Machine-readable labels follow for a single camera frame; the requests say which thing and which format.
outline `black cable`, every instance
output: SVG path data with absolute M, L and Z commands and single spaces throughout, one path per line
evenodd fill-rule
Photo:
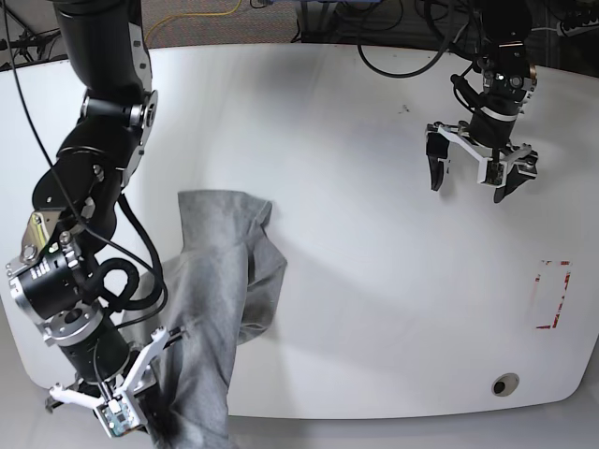
M 51 30 L 40 31 L 39 33 L 32 35 L 32 37 L 46 35 L 47 33 L 54 33 L 55 31 L 60 31 L 60 28 L 52 28 Z
M 255 7 L 255 6 L 254 6 L 254 2 L 253 2 L 252 0 L 250 0 L 250 7 L 251 7 L 252 9 L 262 9 L 263 7 L 267 7 L 267 6 L 268 6 L 268 5 L 261 5 L 261 6 L 259 6 L 259 7 Z
M 448 30 L 447 30 L 447 35 L 445 40 L 443 41 L 443 43 L 441 44 L 441 48 L 437 51 L 437 54 L 435 54 L 435 56 L 429 61 L 428 64 L 426 64 L 425 66 L 419 68 L 419 70 L 416 70 L 414 72 L 408 72 L 408 73 L 390 73 L 390 72 L 386 72 L 384 70 L 381 70 L 377 67 L 375 67 L 374 65 L 372 65 L 368 59 L 366 59 L 366 55 L 364 54 L 364 50 L 362 49 L 362 46 L 359 43 L 359 39 L 361 37 L 361 31 L 358 32 L 358 53 L 359 53 L 359 57 L 362 59 L 362 61 L 364 62 L 364 64 L 373 72 L 378 73 L 379 75 L 383 75 L 384 77 L 388 77 L 388 78 L 393 78 L 393 79 L 399 79 L 399 80 L 404 80 L 407 78 L 413 78 L 413 77 L 417 77 L 418 75 L 422 75 L 424 72 L 426 72 L 427 70 L 431 69 L 435 64 L 437 64 L 439 62 L 439 60 L 441 59 L 441 57 L 443 56 L 443 53 L 446 52 L 447 48 L 449 47 L 449 44 L 451 43 L 451 32 L 453 31 L 453 20 L 454 20 L 454 0 L 449 0 L 449 16 L 448 16 Z
M 5 6 L 6 5 L 6 0 L 3 0 L 2 4 L 3 4 L 3 6 Z M 73 204 L 73 201 L 69 197 L 68 192 L 66 191 L 65 186 L 63 185 L 60 177 L 58 176 L 58 172 L 56 171 L 56 169 L 54 167 L 54 164 L 52 163 L 52 160 L 48 156 L 48 152 L 46 151 L 46 148 L 44 147 L 44 144 L 42 143 L 41 139 L 39 138 L 39 134 L 37 133 L 36 127 L 35 127 L 32 119 L 31 119 L 31 115 L 29 114 L 29 108 L 27 107 L 27 103 L 25 102 L 25 98 L 24 98 L 24 96 L 22 94 L 21 83 L 19 81 L 19 75 L 17 74 L 17 68 L 15 66 L 15 60 L 14 60 L 14 57 L 12 55 L 12 48 L 10 47 L 10 33 L 8 31 L 7 10 L 6 10 L 5 7 L 3 7 L 2 9 L 4 11 L 4 14 L 3 14 L 4 15 L 4 25 L 5 25 L 5 31 L 6 31 L 6 37 L 7 37 L 8 53 L 10 54 L 10 62 L 11 62 L 11 65 L 12 65 L 12 74 L 13 74 L 14 79 L 15 79 L 15 84 L 17 86 L 17 92 L 18 92 L 19 98 L 21 100 L 23 112 L 25 113 L 25 117 L 27 118 L 27 122 L 29 122 L 29 127 L 31 128 L 31 131 L 32 131 L 34 137 L 36 138 L 37 145 L 39 146 L 39 149 L 41 150 L 42 154 L 44 155 L 44 158 L 46 159 L 46 162 L 48 163 L 48 166 L 50 167 L 50 172 L 51 172 L 52 176 L 54 177 L 54 180 L 56 181 L 56 184 L 58 184 L 58 187 L 60 188 L 61 193 L 63 194 L 63 197 L 65 198 L 66 203 L 68 204 L 69 208 L 71 209 L 71 212 L 75 216 L 75 219 L 76 219 L 77 223 L 88 234 L 90 234 L 92 237 L 98 239 L 99 241 L 101 241 L 102 243 L 104 243 L 106 245 L 109 245 L 110 247 L 114 248 L 118 252 L 123 253 L 124 255 L 128 256 L 129 258 L 135 260 L 142 267 L 146 268 L 150 273 L 152 273 L 152 275 L 154 276 L 154 279 L 160 284 L 160 286 L 163 289 L 163 293 L 164 293 L 163 300 L 162 300 L 161 305 L 156 310 L 151 311 L 151 312 L 147 313 L 146 315 L 143 315 L 140 318 L 137 318 L 135 320 L 131 320 L 131 321 L 128 321 L 128 322 L 125 322 L 125 323 L 121 323 L 120 325 L 116 326 L 115 328 L 122 329 L 124 327 L 132 326 L 132 325 L 135 325 L 137 323 L 141 323 L 141 322 L 143 322 L 145 320 L 148 320 L 148 319 L 152 318 L 153 316 L 157 315 L 159 312 L 161 312 L 165 308 L 165 306 L 167 305 L 167 301 L 168 301 L 168 289 L 167 289 L 167 285 L 165 284 L 165 281 L 162 278 L 162 276 L 158 275 L 158 273 L 152 267 L 150 267 L 146 262 L 144 262 L 142 259 L 140 259 L 136 255 L 134 255 L 133 253 L 131 253 L 127 249 L 123 248 L 121 245 L 119 245 L 117 243 L 114 243 L 113 241 L 110 241 L 109 239 L 106 239 L 103 236 L 100 236 L 93 229 L 91 229 L 90 226 L 83 221 L 83 219 L 81 218 L 81 215 L 79 214 L 79 212 L 75 208 L 75 205 Z
M 368 5 L 366 8 L 364 8 L 364 9 L 360 9 L 359 7 L 355 7 L 355 6 L 353 6 L 351 3 L 348 3 L 348 2 L 342 2 L 342 5 L 343 5 L 344 7 L 346 7 L 347 9 L 351 9 L 351 10 L 353 10 L 353 11 L 356 11 L 356 12 L 366 12 L 366 11 L 368 11 L 368 10 L 372 9 L 372 8 L 373 8 L 373 6 L 374 6 L 375 4 L 369 4 L 369 5 Z
M 549 12 L 549 14 L 551 14 L 554 18 L 556 18 L 558 21 L 563 21 L 565 18 L 561 18 L 560 16 L 558 16 L 555 12 L 553 12 L 553 9 L 551 9 L 551 7 L 549 6 L 549 4 L 547 3 L 546 0 L 539 0 L 539 2 L 541 4 L 543 4 L 543 6 L 545 7 L 545 9 Z
M 291 38 L 290 42 L 292 44 L 295 43 L 295 42 L 298 42 L 301 39 L 301 37 L 300 37 L 300 35 L 301 35 L 301 28 L 300 28 L 300 21 L 299 20 L 296 20 L 296 25 L 298 26 L 298 32 L 296 33 L 295 36 L 293 36 Z
M 446 36 L 443 33 L 441 33 L 439 28 L 437 28 L 437 25 L 435 24 L 434 19 L 432 18 L 432 13 L 431 13 L 432 3 L 433 3 L 432 0 L 424 0 L 424 19 L 425 19 L 429 29 L 432 31 L 432 33 L 435 35 L 435 37 L 437 37 L 437 40 L 444 42 L 446 40 Z M 458 45 L 454 44 L 451 41 L 449 42 L 448 48 L 451 52 L 457 54 L 460 58 L 463 58 L 467 61 L 473 61 L 475 58 L 475 56 L 473 54 L 463 51 Z
M 95 375 L 95 381 L 97 382 L 97 389 L 100 390 L 100 394 L 102 395 L 102 398 L 104 398 L 104 400 L 106 402 L 110 402 L 112 400 L 112 398 L 110 397 L 108 392 L 105 391 L 104 385 L 102 384 L 102 382 L 103 382 L 102 378 L 100 377 L 100 373 L 97 370 L 97 347 L 100 342 L 100 338 L 97 339 L 97 341 L 95 342 L 95 345 L 94 345 L 94 352 L 92 353 L 92 365 L 94 365 L 94 375 Z
M 135 213 L 133 213 L 131 210 L 131 206 L 129 206 L 129 202 L 124 194 L 119 196 L 118 203 L 125 218 L 136 230 L 141 238 L 141 241 L 143 241 L 143 244 L 147 248 L 148 253 L 150 254 L 150 259 L 152 260 L 152 268 L 155 269 L 160 276 L 163 276 L 162 265 L 160 264 L 160 256 L 158 255 L 158 251 L 156 250 L 155 246 L 153 246 L 152 239 L 150 239 L 150 236 L 143 228 L 143 225 L 139 222 L 138 217 L 136 217 Z M 161 294 L 162 288 L 160 287 L 160 284 L 154 281 L 152 291 L 148 296 L 143 299 L 137 299 L 135 301 L 128 302 L 124 306 L 124 309 L 127 311 L 142 311 L 144 309 L 148 309 L 158 301 Z
M 46 61 L 49 61 L 52 56 L 52 50 L 54 50 L 54 45 L 56 45 L 56 41 L 60 39 L 60 35 L 58 35 L 51 43 L 50 49 L 48 50 L 48 56 L 46 56 Z
M 422 0 L 414 0 L 414 11 L 416 12 L 416 14 L 418 15 L 418 17 L 420 19 L 422 19 L 423 21 L 425 21 L 426 17 L 424 17 L 424 14 L 422 14 L 420 12 L 420 9 L 418 9 L 418 2 L 419 1 L 422 1 Z M 440 21 L 440 20 L 444 19 L 445 17 L 447 17 L 447 14 L 448 14 L 448 11 L 446 10 L 441 16 L 439 16 L 439 17 L 433 17 L 432 20 L 434 22 Z
M 374 12 L 375 9 L 377 9 L 378 7 L 380 7 L 383 4 L 384 1 L 385 0 L 383 0 L 381 3 L 378 3 L 374 7 L 372 7 L 371 9 L 369 9 L 365 17 L 370 17 L 371 13 Z M 360 23 L 353 23 L 353 22 L 349 21 L 347 18 L 345 18 L 344 16 L 342 16 L 341 14 L 339 14 L 337 12 L 335 12 L 335 15 L 337 16 L 337 18 L 341 22 L 346 23 L 346 24 L 348 24 L 350 26 L 353 26 L 354 28 L 357 28 L 358 30 L 361 30 L 361 31 L 372 31 L 372 32 L 378 33 L 378 32 L 390 31 L 393 28 L 395 28 L 396 26 L 399 26 L 400 23 L 402 23 L 402 20 L 403 20 L 403 11 L 404 11 L 404 9 L 403 9 L 403 1 L 402 0 L 399 0 L 399 5 L 400 5 L 400 17 L 398 17 L 398 19 L 392 25 L 389 25 L 389 26 L 387 26 L 385 28 L 369 28 L 369 27 L 364 26 L 364 20 L 363 19 L 362 19 L 362 21 L 360 21 Z
M 418 15 L 418 17 L 420 19 L 425 20 L 424 14 L 422 12 L 420 12 L 420 9 L 418 7 L 418 2 L 424 2 L 424 0 L 414 0 L 414 11 L 416 12 L 416 14 Z M 459 12 L 461 14 L 468 14 L 468 6 L 462 0 L 457 0 L 457 3 L 459 4 L 459 6 L 455 6 L 456 12 Z M 435 22 L 441 21 L 442 19 L 447 17 L 447 13 L 448 13 L 447 4 L 441 3 L 438 0 L 433 0 L 432 4 L 436 5 L 437 7 L 444 7 L 446 9 L 445 12 L 441 16 L 433 18 L 433 20 Z

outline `fabric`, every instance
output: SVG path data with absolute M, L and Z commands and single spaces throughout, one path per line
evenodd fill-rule
M 155 447 L 228 449 L 235 447 L 226 395 L 236 346 L 269 328 L 286 261 L 264 232 L 268 201 L 239 192 L 184 192 L 179 208 L 183 251 L 163 264 L 168 305 L 124 334 L 147 342 L 158 326 L 184 329 L 183 340 L 154 362 L 161 394 L 150 404 L 148 430 Z M 138 297 L 152 287 L 152 277 L 142 276 Z

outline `black robotic arm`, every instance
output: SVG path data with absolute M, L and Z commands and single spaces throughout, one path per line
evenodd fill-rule
M 117 331 L 123 325 L 110 320 L 115 311 L 143 310 L 161 295 L 163 304 L 167 299 L 158 253 L 122 195 L 144 154 L 158 96 L 140 0 L 53 3 L 70 63 L 87 89 L 75 128 L 36 185 L 21 253 L 7 264 L 7 275 L 13 299 L 78 373 L 80 380 L 69 388 L 51 389 L 51 406 L 69 402 L 93 409 L 111 437 L 122 436 L 146 424 L 138 397 L 155 384 L 146 367 L 178 336 L 157 329 L 151 344 L 134 351 Z M 139 273 L 130 261 L 95 259 L 113 245 L 117 202 L 152 258 L 154 288 L 141 300 L 131 300 Z M 127 277 L 119 295 L 104 285 L 115 270 Z

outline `robotic arm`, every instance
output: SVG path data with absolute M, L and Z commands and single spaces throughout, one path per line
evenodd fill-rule
M 456 98 L 473 116 L 469 123 L 457 126 L 428 125 L 431 189 L 441 188 L 451 159 L 449 144 L 456 143 L 477 161 L 478 183 L 494 187 L 494 201 L 499 203 L 537 176 L 538 154 L 530 145 L 515 146 L 510 141 L 516 119 L 537 84 L 524 46 L 533 20 L 521 0 L 482 0 L 475 10 L 482 49 L 471 68 L 483 75 L 483 93 L 470 86 L 465 73 L 451 77 Z
M 95 259 L 115 232 L 118 202 L 148 247 L 153 273 L 162 276 L 157 251 L 122 195 L 144 154 L 158 95 L 152 91 L 140 0 L 52 2 L 69 60 L 87 90 L 75 128 L 33 192 L 34 212 L 7 275 L 13 299 L 79 376 L 68 388 L 51 389 L 49 407 L 76 403 L 92 409 L 107 433 L 119 437 L 147 424 L 139 404 L 155 384 L 149 363 L 181 337 L 179 329 L 160 328 L 143 349 L 127 344 L 110 314 L 151 308 L 163 294 L 164 304 L 166 286 L 156 278 L 146 298 L 132 301 L 139 284 L 136 267 L 120 258 L 102 264 Z M 461 95 L 473 116 L 457 126 L 429 124 L 431 188 L 437 191 L 443 183 L 453 142 L 477 160 L 478 182 L 493 186 L 500 202 L 536 177 L 537 153 L 510 142 L 536 86 L 523 44 L 532 19 L 521 0 L 480 0 L 475 10 L 483 46 L 472 68 L 482 73 L 484 90 L 477 93 L 465 73 L 451 78 L 456 97 Z M 114 270 L 127 277 L 119 295 L 104 285 Z
M 78 373 L 74 385 L 51 390 L 51 407 L 77 403 L 93 409 L 111 437 L 122 436 L 146 424 L 137 398 L 155 384 L 146 368 L 178 335 L 157 329 L 149 346 L 131 348 L 110 314 L 147 309 L 166 292 L 154 281 L 146 298 L 131 301 L 139 284 L 136 267 L 120 258 L 98 264 L 95 254 L 114 234 L 118 202 L 148 246 L 154 271 L 162 274 L 156 249 L 122 196 L 152 131 L 158 95 L 152 91 L 140 0 L 53 3 L 71 65 L 87 91 L 54 172 L 33 192 L 34 212 L 7 275 L 13 299 Z M 120 295 L 104 285 L 114 270 L 127 276 Z M 117 383 L 119 376 L 124 380 Z

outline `white table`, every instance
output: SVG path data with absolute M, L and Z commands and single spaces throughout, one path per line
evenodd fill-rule
M 431 57 L 368 54 L 401 71 Z M 495 205 L 465 152 L 452 155 L 441 193 L 430 190 L 426 124 L 470 119 L 451 93 L 449 76 L 465 67 L 455 56 L 404 81 L 375 75 L 343 46 L 219 46 L 152 57 L 158 116 L 126 192 L 162 257 L 182 247 L 177 192 L 218 188 L 273 201 L 269 236 L 289 261 L 272 329 L 239 348 L 232 414 L 468 413 L 557 401 L 577 389 L 599 333 L 599 80 L 539 69 L 539 88 L 513 134 L 539 152 L 539 179 Z M 83 88 L 68 63 L 24 69 L 22 86 L 55 152 Z M 47 168 L 8 73 L 0 98 L 0 260 L 8 261 Z M 145 254 L 120 219 L 115 241 Z M 572 266 L 541 268 L 542 260 Z M 537 329 L 555 315 L 567 270 L 559 325 Z M 70 365 L 46 348 L 6 282 L 0 294 L 30 377 L 67 384 Z M 491 385 L 508 372 L 519 388 L 493 396 Z

